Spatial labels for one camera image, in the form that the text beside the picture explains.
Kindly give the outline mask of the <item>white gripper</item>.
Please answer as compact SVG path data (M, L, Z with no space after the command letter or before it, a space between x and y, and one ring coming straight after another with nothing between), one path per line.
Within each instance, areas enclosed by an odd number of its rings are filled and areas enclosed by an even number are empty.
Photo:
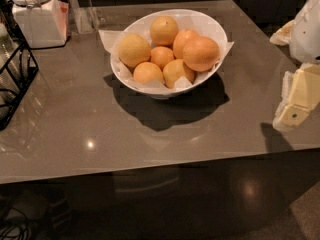
M302 124L320 103L320 0L308 0L294 20L270 37L278 46L289 44L290 55L303 63L294 73L286 71L280 102L273 120L278 131Z

